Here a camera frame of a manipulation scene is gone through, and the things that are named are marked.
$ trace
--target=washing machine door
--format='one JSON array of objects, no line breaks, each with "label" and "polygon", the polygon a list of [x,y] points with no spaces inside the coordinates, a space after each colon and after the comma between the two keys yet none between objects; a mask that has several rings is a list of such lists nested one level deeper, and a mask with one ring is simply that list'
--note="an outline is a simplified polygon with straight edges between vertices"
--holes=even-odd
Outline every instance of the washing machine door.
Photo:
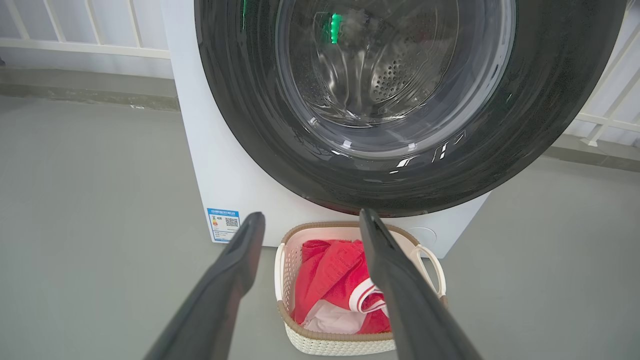
[{"label": "washing machine door", "polygon": [[480,196],[573,120],[625,0],[196,0],[211,92],[273,178],[386,217]]}]

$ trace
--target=white laundry basket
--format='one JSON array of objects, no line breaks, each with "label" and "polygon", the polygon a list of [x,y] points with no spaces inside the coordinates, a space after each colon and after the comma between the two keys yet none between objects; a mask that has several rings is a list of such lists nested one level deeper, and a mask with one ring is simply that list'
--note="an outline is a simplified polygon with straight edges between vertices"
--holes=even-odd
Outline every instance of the white laundry basket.
[{"label": "white laundry basket", "polygon": [[[426,282],[434,289],[440,300],[447,305],[445,292],[447,285],[440,262],[436,256],[406,231],[387,225],[391,235],[404,254],[416,266]],[[362,239],[357,222],[316,222],[303,224],[291,229],[278,247],[275,259],[275,290],[278,310],[284,320],[285,331],[293,346],[312,355],[352,356],[376,354],[396,348],[391,332],[381,334],[330,334],[309,331],[291,318],[294,307],[296,278],[301,265],[302,244],[308,240],[349,240]],[[438,276],[439,290],[424,268],[420,254],[425,253],[433,263]]]}]

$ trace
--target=white stripe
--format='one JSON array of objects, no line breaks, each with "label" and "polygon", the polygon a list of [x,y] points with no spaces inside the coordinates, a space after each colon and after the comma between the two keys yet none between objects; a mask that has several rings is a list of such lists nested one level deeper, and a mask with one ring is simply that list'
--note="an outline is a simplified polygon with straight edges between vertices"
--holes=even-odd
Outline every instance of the white stripe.
[{"label": "white stripe", "polygon": [[375,310],[381,309],[383,306],[386,307],[387,303],[385,303],[384,300],[378,300],[376,301],[369,309],[367,309],[366,311],[362,311],[365,314],[368,313],[372,313]]},{"label": "white stripe", "polygon": [[369,295],[373,294],[373,293],[377,293],[379,292],[378,290],[376,290],[376,287],[373,286],[371,289],[367,290],[361,297],[360,300],[358,301],[358,312],[360,313],[368,313],[368,311],[364,311],[362,309],[362,304],[364,304],[364,300],[369,297]]},{"label": "white stripe", "polygon": [[360,300],[360,296],[362,296],[371,286],[373,286],[373,281],[371,281],[371,278],[368,277],[365,279],[365,281],[361,282],[358,286],[355,287],[355,289],[353,289],[353,292],[351,292],[351,296],[349,296],[349,309],[351,311],[360,312],[358,308],[358,300]]}]

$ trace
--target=railing bar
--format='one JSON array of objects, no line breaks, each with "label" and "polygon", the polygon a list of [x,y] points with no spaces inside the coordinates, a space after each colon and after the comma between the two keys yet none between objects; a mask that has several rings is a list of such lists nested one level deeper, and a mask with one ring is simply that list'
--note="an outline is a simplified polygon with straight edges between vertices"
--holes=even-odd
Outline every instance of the railing bar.
[{"label": "railing bar", "polygon": [[86,42],[59,42],[45,40],[22,40],[18,38],[0,37],[0,47],[16,47],[21,49],[43,49],[53,51],[70,51],[73,53],[95,53],[138,56],[142,58],[170,59],[169,50],[149,47],[98,45]]},{"label": "railing bar", "polygon": [[136,46],[142,47],[142,38],[140,37],[140,27],[138,27],[136,7],[133,4],[133,0],[129,0],[127,4],[129,5],[129,20],[131,21],[131,28],[133,29],[133,37],[136,39]]},{"label": "railing bar", "polygon": [[11,15],[11,19],[13,20],[15,27],[18,29],[20,37],[24,40],[29,40],[29,33],[27,32],[27,28],[24,26],[22,17],[20,17],[18,8],[15,7],[15,3],[13,2],[13,0],[4,0],[4,3],[9,10],[9,14]]},{"label": "railing bar", "polygon": [[593,130],[584,138],[581,138],[580,141],[584,142],[589,146],[598,146],[598,139],[604,134],[604,131],[607,129],[607,125],[596,124],[593,127]]},{"label": "railing bar", "polygon": [[634,3],[636,3],[636,0],[629,0],[627,2],[627,8],[625,9],[625,16],[627,16],[627,13],[631,11],[631,8],[634,7]]},{"label": "railing bar", "polygon": [[89,15],[89,21],[91,22],[91,28],[93,29],[93,36],[95,37],[95,42],[98,45],[102,44],[102,35],[100,34],[100,29],[98,29],[98,21],[95,18],[95,10],[93,9],[93,1],[92,0],[84,0],[84,7],[86,7],[86,12]]},{"label": "railing bar", "polygon": [[611,62],[609,63],[609,66],[607,66],[607,68],[602,73],[602,76],[600,76],[600,80],[596,84],[596,87],[593,89],[591,95],[589,96],[589,99],[587,100],[587,105],[593,100],[593,97],[600,91],[600,88],[602,88],[602,85],[607,82],[611,73],[620,64],[620,60],[622,60],[622,58],[629,52],[629,49],[631,49],[634,42],[638,39],[638,35],[640,35],[640,23],[636,25],[636,28],[633,30],[633,32],[631,33],[631,35],[629,36],[625,44],[622,46],[622,49],[618,51],[618,54],[616,55],[616,57],[614,57],[611,60]]},{"label": "railing bar", "polygon": [[638,84],[639,80],[640,80],[640,67],[636,70],[636,73],[633,75],[633,77],[627,83],[627,85],[625,85],[625,88],[622,89],[622,92],[620,93],[620,95],[618,95],[618,97],[613,102],[613,104],[611,104],[609,109],[607,109],[607,112],[604,113],[603,117],[607,119],[610,119],[613,117],[613,115],[618,111],[620,104],[627,98],[631,90],[633,90],[633,88]]},{"label": "railing bar", "polygon": [[53,30],[56,32],[56,36],[58,37],[59,42],[66,42],[65,34],[62,31],[62,26],[60,26],[60,20],[58,20],[58,14],[56,10],[53,8],[53,4],[51,4],[51,0],[42,0],[44,2],[44,6],[47,8],[47,13],[49,13],[49,20],[51,21],[51,25],[53,26]]},{"label": "railing bar", "polygon": [[[592,124],[609,125],[611,127],[615,127],[618,129],[630,130],[630,131],[635,131],[636,133],[640,133],[640,124],[634,124],[633,122],[618,121],[614,118],[612,118],[612,120],[609,120],[603,117],[589,115],[587,113],[578,113],[578,115],[575,118],[576,120],[590,122]],[[633,121],[638,122],[638,120],[640,120],[640,113]]]}]

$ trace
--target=green light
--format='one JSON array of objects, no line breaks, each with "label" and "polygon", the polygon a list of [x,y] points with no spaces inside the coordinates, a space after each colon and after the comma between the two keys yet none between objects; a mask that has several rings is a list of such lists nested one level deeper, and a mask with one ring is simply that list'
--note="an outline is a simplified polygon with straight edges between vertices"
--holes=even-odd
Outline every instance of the green light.
[{"label": "green light", "polygon": [[340,23],[342,22],[342,15],[334,13],[331,16],[331,43],[338,44],[338,32],[340,31]]},{"label": "green light", "polygon": [[243,1],[242,5],[242,30],[244,31],[244,15],[246,13],[246,0]]}]

